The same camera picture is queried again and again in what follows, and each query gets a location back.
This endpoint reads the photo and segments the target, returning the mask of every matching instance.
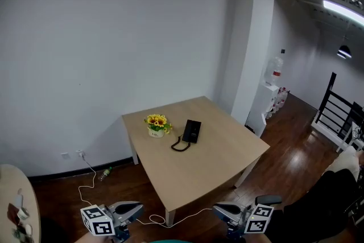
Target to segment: ceiling light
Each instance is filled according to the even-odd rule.
[[[364,17],[361,16],[360,14],[358,13],[355,13],[353,10],[351,9],[347,9],[346,7],[344,6],[341,6],[339,4],[336,4],[334,2],[331,2],[329,0],[324,0],[324,7],[326,9],[329,9],[329,10],[333,10],[337,13],[340,13],[358,23],[360,23],[361,25],[364,26]]]
[[[339,57],[342,57],[342,58],[346,59],[346,57],[345,57],[342,53],[340,53],[340,52],[337,52],[337,55],[338,55]]]
[[[350,49],[346,45],[343,45],[343,46],[340,47],[339,53],[342,53],[345,57],[351,58]]]

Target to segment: wooden floor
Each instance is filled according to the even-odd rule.
[[[238,201],[248,205],[258,195],[277,194],[284,205],[291,204],[306,193],[323,171],[337,157],[335,148],[320,134],[312,131],[311,120],[316,111],[294,96],[270,120],[262,139],[271,148],[261,157],[251,174],[237,189],[235,177],[194,203],[177,210],[175,222],[185,216],[209,208],[218,201]],[[77,187],[90,185],[92,174],[34,183],[42,216],[61,225],[71,241],[86,233],[80,208],[87,204],[80,200]],[[151,214],[164,216],[164,207],[153,189],[142,165],[117,167],[111,175],[99,182],[95,189],[83,189],[84,199],[92,204],[110,205],[116,201],[136,200],[144,204],[140,218],[148,222]],[[190,242],[212,242],[223,238],[226,225],[211,211],[188,218],[181,224],[166,229],[158,225],[144,226],[135,222],[129,227],[130,242],[150,242],[162,239],[180,239]],[[344,231],[333,240],[321,242],[355,242],[350,232]]]

